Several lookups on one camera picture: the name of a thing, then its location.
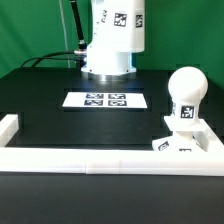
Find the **black tabletop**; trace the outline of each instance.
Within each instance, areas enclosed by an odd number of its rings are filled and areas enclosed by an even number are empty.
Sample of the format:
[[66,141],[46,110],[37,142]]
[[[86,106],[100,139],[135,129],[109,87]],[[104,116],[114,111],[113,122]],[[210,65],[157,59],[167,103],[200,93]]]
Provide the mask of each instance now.
[[[139,71],[100,83],[77,70],[23,68],[0,80],[1,117],[19,114],[13,147],[151,150],[170,134],[171,73]],[[147,109],[62,108],[68,92],[143,93]],[[200,106],[223,140],[224,93],[209,80]],[[223,223],[224,178],[156,175],[0,174],[0,223]]]

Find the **cable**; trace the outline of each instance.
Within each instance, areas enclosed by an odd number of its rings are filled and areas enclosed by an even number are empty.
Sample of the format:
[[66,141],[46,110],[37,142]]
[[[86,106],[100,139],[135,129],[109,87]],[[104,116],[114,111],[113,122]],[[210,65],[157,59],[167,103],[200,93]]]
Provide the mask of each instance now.
[[[65,25],[65,16],[64,16],[64,8],[63,8],[62,0],[59,0],[59,7],[61,12],[61,21],[62,21],[62,27],[64,32],[65,49],[66,51],[68,51],[68,36],[67,36],[67,29]],[[71,68],[71,64],[69,60],[68,60],[68,68]]]
[[55,53],[51,53],[51,54],[46,54],[42,57],[39,57],[39,59],[33,63],[33,65],[31,67],[36,67],[36,65],[38,65],[43,57],[53,57],[53,56],[60,56],[60,55],[65,55],[65,54],[73,54],[74,55],[74,51],[60,51],[60,52],[55,52]]
[[28,62],[33,61],[33,60],[40,60],[40,61],[43,61],[43,60],[64,60],[64,61],[69,60],[69,61],[78,61],[79,59],[78,58],[36,57],[36,58],[30,58],[30,59],[26,60],[25,62],[23,62],[23,64],[21,65],[21,68],[24,67],[25,64],[27,64]]
[[77,34],[78,34],[78,39],[79,39],[79,49],[80,50],[85,50],[86,49],[86,42],[84,40],[84,35],[82,31],[82,25],[79,17],[79,10],[78,10],[78,5],[76,0],[70,0],[73,14],[74,14],[74,19],[75,19],[75,24],[76,24],[76,29],[77,29]]

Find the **green wall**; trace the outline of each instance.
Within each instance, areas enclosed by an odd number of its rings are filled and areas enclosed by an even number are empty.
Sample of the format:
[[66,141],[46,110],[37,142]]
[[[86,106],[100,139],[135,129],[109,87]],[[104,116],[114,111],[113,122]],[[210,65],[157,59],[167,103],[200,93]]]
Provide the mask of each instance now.
[[[63,0],[69,49],[77,47],[70,1]],[[141,69],[175,70],[193,65],[224,89],[224,1],[145,0],[146,49]],[[87,41],[90,0],[78,1]],[[0,1],[0,76],[28,58],[65,50],[58,0]],[[43,66],[67,66],[44,62]]]

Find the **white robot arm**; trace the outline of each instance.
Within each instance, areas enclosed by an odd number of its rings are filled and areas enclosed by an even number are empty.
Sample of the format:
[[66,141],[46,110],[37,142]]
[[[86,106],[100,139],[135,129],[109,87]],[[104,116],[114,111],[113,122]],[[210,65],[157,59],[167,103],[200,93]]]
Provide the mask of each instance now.
[[132,53],[144,51],[144,0],[91,0],[93,38],[87,47],[83,76],[126,79],[136,69]]

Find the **white sphere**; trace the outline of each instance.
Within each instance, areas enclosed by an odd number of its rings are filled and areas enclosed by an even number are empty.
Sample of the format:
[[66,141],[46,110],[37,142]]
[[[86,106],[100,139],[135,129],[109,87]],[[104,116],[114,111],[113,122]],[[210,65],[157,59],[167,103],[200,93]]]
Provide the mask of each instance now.
[[208,82],[204,73],[199,69],[183,67],[173,73],[168,89],[174,102],[196,105],[205,96]]

